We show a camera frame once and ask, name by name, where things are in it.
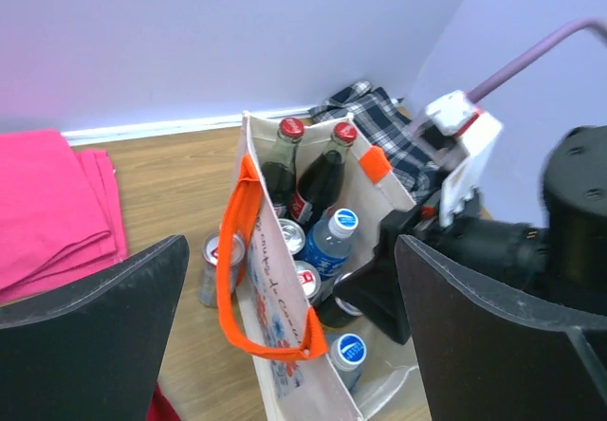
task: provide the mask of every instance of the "canvas tote bag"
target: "canvas tote bag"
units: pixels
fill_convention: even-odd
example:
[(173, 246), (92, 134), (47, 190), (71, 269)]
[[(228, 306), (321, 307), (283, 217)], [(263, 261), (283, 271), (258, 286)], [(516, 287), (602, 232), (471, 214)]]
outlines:
[[(297, 152), (297, 173), (322, 153), (340, 121), (306, 127)], [(253, 355), (269, 420), (350, 421), (404, 419), (425, 404), (413, 342), (404, 346), (388, 339), (366, 320), (344, 332), (360, 334), (367, 344), (364, 372), (352, 395), (327, 356), (327, 343), (314, 309), (300, 285), (261, 176), (260, 160), (271, 149), (277, 120), (257, 119), (245, 112), (236, 154), (234, 188), (222, 221), (217, 266), (219, 320), (227, 339)], [(414, 204), (391, 171), (382, 150), (359, 132), (345, 163), (345, 180), (336, 205), (359, 217), (348, 272), (373, 256), (379, 221), (391, 210)], [(236, 289), (245, 331), (230, 302), (230, 259), (234, 233), (248, 244), (246, 271)]]

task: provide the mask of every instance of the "bottle label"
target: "bottle label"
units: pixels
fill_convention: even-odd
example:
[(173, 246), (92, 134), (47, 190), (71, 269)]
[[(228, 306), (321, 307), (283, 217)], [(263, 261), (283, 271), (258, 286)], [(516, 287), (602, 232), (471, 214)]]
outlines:
[(295, 191), (293, 200), (291, 200), (289, 212), (291, 217), (295, 219), (300, 225), (305, 224), (310, 220), (312, 215), (312, 203), (305, 201), (298, 191)]
[(302, 260), (316, 267), (321, 275), (321, 280), (326, 281), (338, 274), (341, 266), (348, 257), (331, 257), (324, 253), (314, 241), (313, 230), (314, 229), (310, 230), (308, 238), (305, 241), (305, 247), (302, 251)]
[(316, 289), (318, 286), (318, 281), (316, 280), (316, 277), (314, 277), (314, 273), (309, 269), (305, 269), (303, 271), (299, 271), (297, 275), (300, 278), (300, 284), (302, 285), (305, 296), (308, 299), (314, 296), (318, 291)]
[(276, 217), (278, 217), (279, 219), (282, 219), (283, 217), (285, 217), (286, 205), (273, 205), (273, 207), (274, 207), (274, 213), (276, 214)]

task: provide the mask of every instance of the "red cloth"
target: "red cloth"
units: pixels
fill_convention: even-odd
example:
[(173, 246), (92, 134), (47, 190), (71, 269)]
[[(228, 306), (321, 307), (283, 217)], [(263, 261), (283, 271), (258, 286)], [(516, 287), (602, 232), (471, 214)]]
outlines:
[(105, 151), (75, 155), (57, 131), (0, 135), (0, 302), (48, 291), (126, 258)]
[(156, 384), (147, 421), (180, 421), (179, 415)]

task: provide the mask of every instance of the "plaid shirt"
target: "plaid shirt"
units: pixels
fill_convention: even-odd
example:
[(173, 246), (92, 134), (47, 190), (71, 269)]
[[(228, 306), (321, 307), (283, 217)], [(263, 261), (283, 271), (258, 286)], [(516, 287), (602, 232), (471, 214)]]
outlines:
[(436, 165), (414, 144), (407, 131), (410, 121), (383, 88), (373, 90), (370, 82), (355, 82), (309, 111), (314, 122), (343, 118), (348, 112), (371, 144), (383, 149), (394, 174), (414, 200), (436, 187)]

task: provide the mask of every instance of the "blue label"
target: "blue label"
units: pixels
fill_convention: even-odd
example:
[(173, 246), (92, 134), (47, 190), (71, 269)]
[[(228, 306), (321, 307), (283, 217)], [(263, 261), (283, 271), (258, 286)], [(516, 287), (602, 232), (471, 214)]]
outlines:
[(338, 210), (336, 212), (336, 215), (338, 222), (346, 229), (353, 229), (356, 225), (359, 224), (359, 219), (350, 210)]
[(353, 364), (358, 364), (366, 355), (364, 342), (354, 334), (345, 334), (340, 340), (341, 355)]
[(316, 245), (314, 238), (314, 229), (310, 230), (305, 240), (305, 247), (302, 250), (301, 259), (316, 267), (321, 275), (321, 280), (326, 281), (335, 277), (340, 271), (340, 267), (345, 263), (348, 257), (331, 257), (324, 253)]

